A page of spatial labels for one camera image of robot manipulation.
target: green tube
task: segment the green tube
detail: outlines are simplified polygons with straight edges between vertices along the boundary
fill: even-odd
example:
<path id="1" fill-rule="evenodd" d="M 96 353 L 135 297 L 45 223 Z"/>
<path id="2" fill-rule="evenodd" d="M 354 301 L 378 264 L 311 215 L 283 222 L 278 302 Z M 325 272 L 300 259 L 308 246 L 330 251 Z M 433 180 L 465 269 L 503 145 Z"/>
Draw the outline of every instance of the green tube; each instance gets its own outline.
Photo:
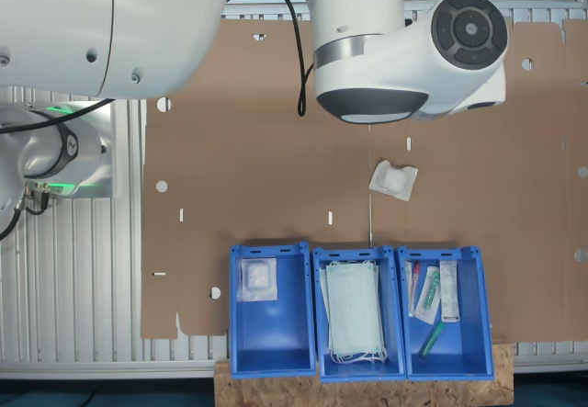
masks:
<path id="1" fill-rule="evenodd" d="M 433 273 L 431 276 L 431 285 L 429 286 L 429 290 L 424 297 L 424 308 L 431 309 L 433 305 L 433 301 L 435 300 L 435 294 L 437 293 L 437 287 L 439 286 L 439 278 L 440 275 L 437 271 Z"/>
<path id="2" fill-rule="evenodd" d="M 429 336 L 426 338 L 423 347 L 421 347 L 421 350 L 419 351 L 419 357 L 424 358 L 427 356 L 427 354 L 431 351 L 431 347 L 433 347 L 435 341 L 437 341 L 437 337 L 443 332 L 444 327 L 445 325 L 443 322 L 437 322 Z"/>

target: green light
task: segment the green light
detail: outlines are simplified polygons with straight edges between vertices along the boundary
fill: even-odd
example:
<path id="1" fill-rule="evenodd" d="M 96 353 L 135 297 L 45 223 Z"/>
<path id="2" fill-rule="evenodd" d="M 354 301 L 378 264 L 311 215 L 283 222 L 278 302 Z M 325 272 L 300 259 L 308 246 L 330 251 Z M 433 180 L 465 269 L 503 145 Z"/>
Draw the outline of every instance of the green light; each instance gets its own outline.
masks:
<path id="1" fill-rule="evenodd" d="M 75 188 L 74 184 L 49 184 L 49 188 Z"/>
<path id="2" fill-rule="evenodd" d="M 65 115 L 71 115 L 72 113 L 74 113 L 74 111 L 67 107 L 67 106 L 63 106 L 63 107 L 47 107 L 47 110 L 51 110 L 51 111 L 58 111 L 59 113 L 63 113 Z"/>

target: osb board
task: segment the osb board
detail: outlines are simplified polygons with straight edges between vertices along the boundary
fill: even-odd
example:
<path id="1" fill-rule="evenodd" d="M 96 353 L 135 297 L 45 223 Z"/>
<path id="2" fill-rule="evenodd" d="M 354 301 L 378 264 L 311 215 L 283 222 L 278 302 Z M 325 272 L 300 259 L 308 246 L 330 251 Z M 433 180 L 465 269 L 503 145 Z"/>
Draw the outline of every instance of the osb board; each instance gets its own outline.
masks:
<path id="1" fill-rule="evenodd" d="M 310 23 L 300 33 L 311 62 Z M 368 127 L 325 113 L 313 84 L 300 118 L 290 22 L 224 20 L 202 67 L 169 94 L 171 110 L 149 100 L 143 338 L 177 338 L 176 314 L 184 334 L 226 334 L 233 244 L 368 243 Z"/>
<path id="2" fill-rule="evenodd" d="M 348 382 L 314 378 L 231 379 L 228 361 L 217 363 L 217 407 L 430 407 L 509 405 L 514 402 L 513 347 L 495 345 L 494 381 Z"/>
<path id="3" fill-rule="evenodd" d="M 374 243 L 478 245 L 494 340 L 588 338 L 588 23 L 564 27 L 514 26 L 501 106 L 371 127 L 372 161 L 419 168 L 410 202 L 372 194 Z"/>

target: silver band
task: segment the silver band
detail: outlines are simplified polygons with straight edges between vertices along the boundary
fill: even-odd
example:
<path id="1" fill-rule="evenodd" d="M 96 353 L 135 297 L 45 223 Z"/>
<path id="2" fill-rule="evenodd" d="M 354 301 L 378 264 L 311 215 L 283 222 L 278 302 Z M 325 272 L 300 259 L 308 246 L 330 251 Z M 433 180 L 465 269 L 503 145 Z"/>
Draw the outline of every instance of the silver band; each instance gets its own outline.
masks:
<path id="1" fill-rule="evenodd" d="M 364 54 L 364 44 L 376 35 L 358 35 L 327 42 L 314 53 L 314 69 L 319 69 L 333 61 Z"/>

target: black cable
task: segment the black cable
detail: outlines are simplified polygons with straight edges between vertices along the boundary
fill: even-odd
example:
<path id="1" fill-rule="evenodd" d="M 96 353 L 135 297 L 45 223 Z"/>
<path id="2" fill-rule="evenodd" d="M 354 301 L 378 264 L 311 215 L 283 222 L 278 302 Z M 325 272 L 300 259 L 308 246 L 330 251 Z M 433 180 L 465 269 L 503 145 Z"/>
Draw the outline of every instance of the black cable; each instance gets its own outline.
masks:
<path id="1" fill-rule="evenodd" d="M 105 381 L 102 384 L 98 384 L 96 386 L 96 388 L 94 390 L 92 390 L 92 392 L 90 393 L 90 396 L 88 396 L 88 399 L 85 400 L 82 404 L 80 404 L 80 407 L 86 407 L 86 405 L 88 405 L 90 402 L 92 402 L 92 400 L 98 394 L 98 392 L 101 391 L 102 389 L 104 389 L 107 384 L 108 384 L 108 381 Z"/>
<path id="2" fill-rule="evenodd" d="M 296 16 L 296 10 L 294 10 L 294 5 L 290 0 L 284 0 L 286 6 L 288 6 L 288 10 L 290 15 L 292 16 L 292 24 L 294 26 L 294 37 L 296 38 L 296 49 L 298 51 L 298 58 L 300 64 L 300 96 L 298 98 L 298 115 L 303 117 L 306 113 L 306 81 L 309 78 L 311 73 L 312 65 L 309 67 L 309 70 L 305 72 L 304 70 L 304 56 L 302 54 L 302 41 L 300 39 L 300 29 L 298 26 L 298 18 Z"/>
<path id="3" fill-rule="evenodd" d="M 46 209 L 40 209 L 40 210 L 36 211 L 34 209 L 27 207 L 27 213 L 32 214 L 33 216 L 40 216 L 45 211 L 46 211 Z"/>
<path id="4" fill-rule="evenodd" d="M 8 133 L 19 133 L 21 131 L 32 131 L 32 130 L 39 130 L 44 129 L 46 127 L 52 127 L 57 124 L 62 124 L 67 122 L 68 120 L 74 120 L 81 118 L 83 115 L 87 115 L 94 110 L 98 110 L 99 108 L 114 102 L 114 99 L 103 99 L 95 104 L 91 105 L 90 107 L 82 108 L 81 110 L 72 113 L 71 115 L 60 116 L 58 118 L 45 120 L 43 122 L 38 122 L 36 124 L 28 124 L 28 125 L 17 125 L 15 127 L 6 127 L 0 129 L 0 134 L 8 134 Z"/>
<path id="5" fill-rule="evenodd" d="M 15 209 L 15 213 L 12 216 L 12 220 L 10 221 L 10 223 L 8 223 L 6 229 L 3 230 L 2 233 L 0 233 L 0 242 L 3 241 L 8 236 L 8 234 L 16 228 L 18 220 L 20 219 L 21 212 L 22 211 L 20 209 Z"/>
<path id="6" fill-rule="evenodd" d="M 48 206 L 49 206 L 49 193 L 46 191 L 43 191 L 42 193 L 40 193 L 40 206 L 39 206 L 40 209 L 38 211 L 36 211 L 34 209 L 27 207 L 27 213 L 32 214 L 33 216 L 40 216 L 43 212 L 45 212 L 47 210 Z"/>

